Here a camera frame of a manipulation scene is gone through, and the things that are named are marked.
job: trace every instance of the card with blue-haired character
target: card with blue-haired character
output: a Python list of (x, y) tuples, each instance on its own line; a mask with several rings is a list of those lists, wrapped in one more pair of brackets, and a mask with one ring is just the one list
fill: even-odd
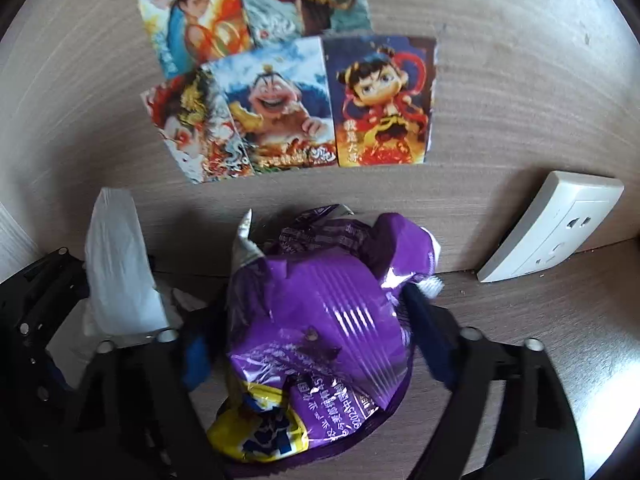
[(240, 0), (138, 0), (167, 79), (252, 46)]

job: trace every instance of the white tissue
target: white tissue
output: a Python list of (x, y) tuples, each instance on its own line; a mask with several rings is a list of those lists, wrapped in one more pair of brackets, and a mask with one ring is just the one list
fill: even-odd
[(84, 252), (90, 315), (100, 332), (133, 335), (168, 326), (129, 191), (102, 188)]

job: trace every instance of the purple snack bag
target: purple snack bag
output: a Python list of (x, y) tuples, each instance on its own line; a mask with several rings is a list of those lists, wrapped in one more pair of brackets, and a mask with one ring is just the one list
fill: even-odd
[[(370, 433), (408, 384), (401, 287), (433, 274), (439, 245), (402, 215), (357, 217), (340, 205), (302, 213), (266, 253), (249, 227), (250, 213), (234, 243), (227, 355), (243, 392), (239, 410), (259, 415), (258, 426), (249, 424), (254, 434), (232, 453), (217, 447), (268, 462)], [(228, 442), (214, 433), (214, 446)]]

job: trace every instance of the metal screw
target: metal screw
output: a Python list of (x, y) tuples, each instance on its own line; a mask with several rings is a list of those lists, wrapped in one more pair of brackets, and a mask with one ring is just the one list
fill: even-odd
[(534, 352), (542, 352), (545, 349), (545, 345), (540, 341), (540, 339), (534, 339), (532, 337), (524, 340), (524, 346)]
[(477, 328), (473, 328), (472, 326), (465, 326), (461, 331), (460, 335), (469, 341), (478, 341), (482, 339), (482, 332), (480, 332)]
[(156, 339), (158, 339), (158, 341), (161, 343), (169, 343), (178, 339), (178, 333), (172, 329), (163, 330), (156, 336)]
[(44, 386), (38, 386), (38, 398), (43, 402), (47, 402), (49, 400), (49, 392)]
[(108, 354), (114, 348), (116, 348), (116, 346), (111, 341), (103, 341), (95, 351), (98, 352), (98, 354)]

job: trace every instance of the crumpled plastic wrapper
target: crumpled plastic wrapper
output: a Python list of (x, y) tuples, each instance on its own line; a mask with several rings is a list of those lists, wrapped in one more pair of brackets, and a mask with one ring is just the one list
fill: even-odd
[(72, 388), (101, 341), (119, 347), (143, 344), (155, 332), (182, 325), (170, 291), (158, 291), (128, 190), (100, 190), (84, 252), (90, 297), (76, 304), (47, 345)]
[(264, 251), (250, 223), (249, 211), (228, 288), (229, 398), (208, 436), (236, 461), (299, 465), (399, 405), (412, 357), (400, 291), (433, 275), (440, 247), (400, 214), (341, 205), (303, 213)]

